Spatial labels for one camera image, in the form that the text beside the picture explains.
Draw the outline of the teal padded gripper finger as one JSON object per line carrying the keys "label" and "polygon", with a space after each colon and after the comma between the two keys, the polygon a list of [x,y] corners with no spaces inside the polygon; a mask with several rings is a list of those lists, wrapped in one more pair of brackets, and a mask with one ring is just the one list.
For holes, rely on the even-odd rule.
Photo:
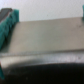
{"label": "teal padded gripper finger", "polygon": [[19,11],[11,8],[0,10],[0,47],[8,37],[9,31],[19,21]]}

